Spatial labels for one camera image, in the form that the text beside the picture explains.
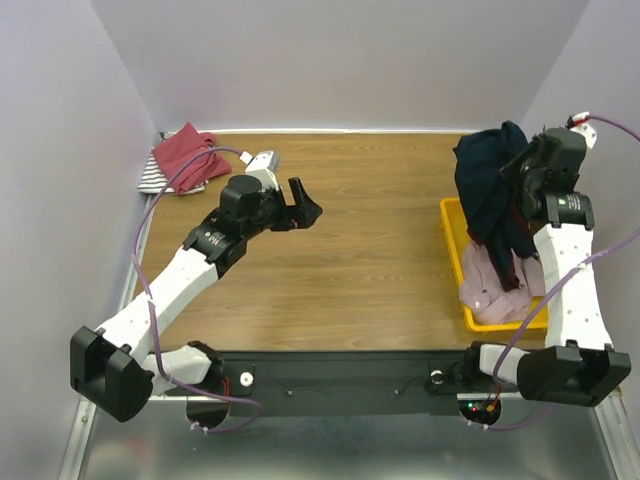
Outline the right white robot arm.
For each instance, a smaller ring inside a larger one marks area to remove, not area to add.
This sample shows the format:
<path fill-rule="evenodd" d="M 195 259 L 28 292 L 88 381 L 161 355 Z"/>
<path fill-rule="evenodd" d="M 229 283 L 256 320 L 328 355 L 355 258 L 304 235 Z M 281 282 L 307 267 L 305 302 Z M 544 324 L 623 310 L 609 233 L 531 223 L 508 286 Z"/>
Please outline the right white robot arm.
<path fill-rule="evenodd" d="M 547 311 L 543 348 L 474 343 L 460 366 L 463 384 L 482 390 L 493 381 L 514 386 L 527 400 L 595 407 L 631 372 L 628 354 L 615 350 L 601 316 L 593 264 L 595 218 L 588 196 L 576 191 L 580 167 L 597 132 L 586 117 L 535 136 L 502 168 L 516 204 L 533 228 Z"/>

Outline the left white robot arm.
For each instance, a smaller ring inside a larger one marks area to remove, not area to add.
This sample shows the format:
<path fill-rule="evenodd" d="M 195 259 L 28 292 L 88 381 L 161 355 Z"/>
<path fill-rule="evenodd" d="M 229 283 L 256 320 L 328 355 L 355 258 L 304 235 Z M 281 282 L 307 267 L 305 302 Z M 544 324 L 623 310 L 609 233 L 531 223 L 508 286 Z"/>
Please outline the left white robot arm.
<path fill-rule="evenodd" d="M 128 305 L 97 329 L 82 327 L 70 341 L 70 384 L 120 422 L 148 400 L 174 387 L 227 401 L 218 352 L 198 341 L 162 353 L 159 336 L 205 289 L 220 280 L 265 230 L 308 229 L 322 207 L 298 178 L 289 181 L 287 204 L 280 187 L 253 175 L 230 178 L 219 205 L 191 230 L 166 268 Z"/>

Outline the navy tank top maroon trim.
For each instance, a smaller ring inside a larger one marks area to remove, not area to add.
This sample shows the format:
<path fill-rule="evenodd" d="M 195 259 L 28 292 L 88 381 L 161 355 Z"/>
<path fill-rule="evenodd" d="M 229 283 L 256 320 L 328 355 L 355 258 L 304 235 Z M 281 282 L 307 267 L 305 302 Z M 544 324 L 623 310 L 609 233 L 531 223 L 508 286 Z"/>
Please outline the navy tank top maroon trim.
<path fill-rule="evenodd" d="M 536 255 L 529 223 L 516 192 L 501 169 L 528 146 L 522 129 L 512 121 L 500 127 L 462 136 L 453 148 L 454 182 L 467 223 L 476 244 L 486 248 L 503 290 L 519 287 L 515 257 Z"/>

